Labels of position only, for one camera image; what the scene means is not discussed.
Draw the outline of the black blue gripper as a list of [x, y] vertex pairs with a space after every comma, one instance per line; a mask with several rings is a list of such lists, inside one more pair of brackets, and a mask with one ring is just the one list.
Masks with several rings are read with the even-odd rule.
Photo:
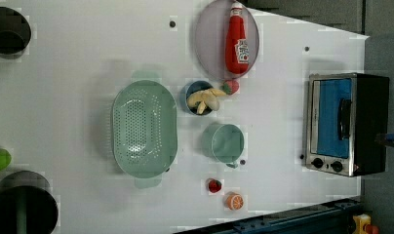
[[380, 145], [394, 147], [394, 133], [377, 134], [375, 141]]

